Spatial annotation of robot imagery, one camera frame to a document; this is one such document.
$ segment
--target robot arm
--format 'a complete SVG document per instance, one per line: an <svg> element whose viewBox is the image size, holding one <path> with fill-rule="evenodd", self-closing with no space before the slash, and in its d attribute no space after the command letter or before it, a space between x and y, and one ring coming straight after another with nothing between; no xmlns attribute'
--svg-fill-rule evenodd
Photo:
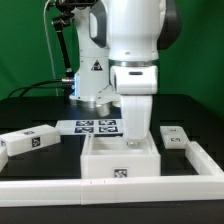
<svg viewBox="0 0 224 224"><path fill-rule="evenodd" d="M164 30L161 35L166 3L170 7L174 2L102 0L94 7L100 2L107 11L110 81L120 94L124 138L130 147L138 147L148 136L152 94L157 92L158 69L153 64L158 60L158 39L164 39L167 32Z"/></svg>

